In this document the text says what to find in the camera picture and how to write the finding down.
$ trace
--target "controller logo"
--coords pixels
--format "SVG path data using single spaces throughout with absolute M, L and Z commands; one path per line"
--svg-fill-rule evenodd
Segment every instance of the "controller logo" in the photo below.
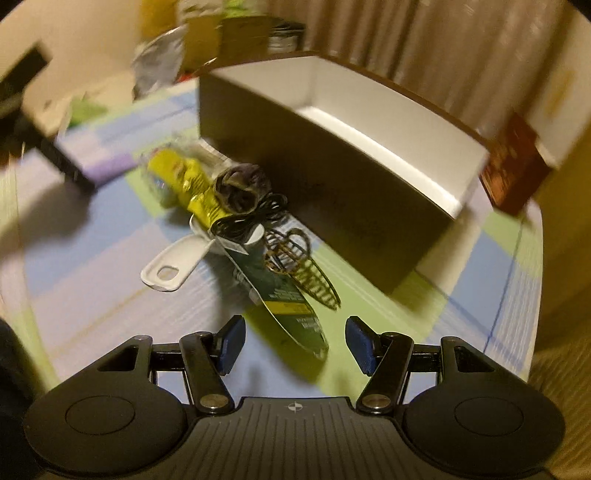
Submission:
M 293 413 L 297 413 L 299 412 L 302 408 L 304 408 L 304 406 L 301 403 L 298 402 L 293 402 L 290 403 L 287 408 L 289 408 Z

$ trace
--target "yellow package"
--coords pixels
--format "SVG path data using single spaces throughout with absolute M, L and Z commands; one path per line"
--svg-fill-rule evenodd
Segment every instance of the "yellow package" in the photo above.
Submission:
M 174 150 L 161 150 L 148 162 L 148 171 L 161 179 L 193 213 L 205 230 L 230 215 L 219 203 L 213 184 L 197 160 L 183 158 Z

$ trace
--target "metal screw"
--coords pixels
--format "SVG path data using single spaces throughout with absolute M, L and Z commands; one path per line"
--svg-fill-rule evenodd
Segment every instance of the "metal screw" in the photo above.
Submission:
M 230 400 L 225 395 L 220 395 L 218 393 L 210 393 L 208 395 L 204 395 L 199 399 L 199 403 L 206 408 L 218 409 L 225 407 Z
M 383 410 L 390 406 L 390 399 L 381 393 L 372 393 L 364 396 L 361 403 L 372 410 Z

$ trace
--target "textured controller grip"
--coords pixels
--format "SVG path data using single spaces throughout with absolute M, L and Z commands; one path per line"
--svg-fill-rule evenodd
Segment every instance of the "textured controller grip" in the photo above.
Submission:
M 58 477 L 45 474 L 44 480 Z M 180 448 L 130 479 L 451 480 L 420 459 L 391 420 L 355 413 L 348 399 L 245 398 L 201 419 Z M 540 472 L 531 477 L 550 480 Z

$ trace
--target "black cable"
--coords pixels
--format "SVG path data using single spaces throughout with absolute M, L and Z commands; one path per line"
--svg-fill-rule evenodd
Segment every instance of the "black cable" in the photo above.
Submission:
M 220 218 L 213 223 L 210 231 L 213 235 L 244 244 L 259 223 L 264 226 L 271 225 L 280 222 L 286 215 L 286 196 L 280 193 L 269 193 L 262 198 L 252 212 Z

